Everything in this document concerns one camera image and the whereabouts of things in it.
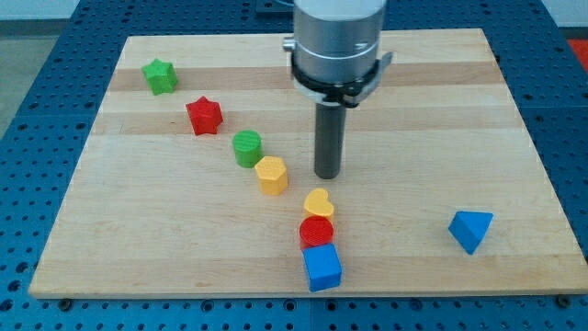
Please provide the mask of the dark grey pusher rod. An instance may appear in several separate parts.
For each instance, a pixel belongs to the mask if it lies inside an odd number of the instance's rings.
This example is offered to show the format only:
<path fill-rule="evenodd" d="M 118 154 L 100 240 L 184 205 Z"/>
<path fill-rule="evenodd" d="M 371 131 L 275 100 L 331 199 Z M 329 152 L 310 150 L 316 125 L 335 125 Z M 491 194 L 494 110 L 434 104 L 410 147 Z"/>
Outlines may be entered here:
<path fill-rule="evenodd" d="M 333 179 L 341 169 L 346 108 L 316 105 L 314 171 L 322 179 Z"/>

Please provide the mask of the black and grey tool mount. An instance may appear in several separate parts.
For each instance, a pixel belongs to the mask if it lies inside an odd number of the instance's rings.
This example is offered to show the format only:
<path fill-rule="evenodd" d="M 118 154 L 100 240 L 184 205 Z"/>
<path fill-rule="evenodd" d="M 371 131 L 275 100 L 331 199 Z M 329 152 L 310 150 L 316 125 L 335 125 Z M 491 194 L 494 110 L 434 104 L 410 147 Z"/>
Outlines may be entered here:
<path fill-rule="evenodd" d="M 294 86 L 314 103 L 356 108 L 378 88 L 392 59 L 391 51 L 384 53 L 366 74 L 347 83 L 326 83 L 310 78 L 298 67 L 293 55 L 290 56 L 290 71 Z"/>

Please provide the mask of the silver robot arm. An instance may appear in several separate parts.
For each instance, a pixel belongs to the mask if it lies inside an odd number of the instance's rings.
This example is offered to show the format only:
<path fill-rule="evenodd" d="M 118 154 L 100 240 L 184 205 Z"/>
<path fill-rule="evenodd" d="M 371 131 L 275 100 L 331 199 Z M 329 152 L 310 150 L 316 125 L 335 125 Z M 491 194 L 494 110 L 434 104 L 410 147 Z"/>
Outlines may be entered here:
<path fill-rule="evenodd" d="M 385 17 L 383 0 L 295 0 L 290 54 L 294 86 L 315 103 L 314 172 L 340 173 L 346 111 L 379 86 L 393 54 L 378 56 Z"/>

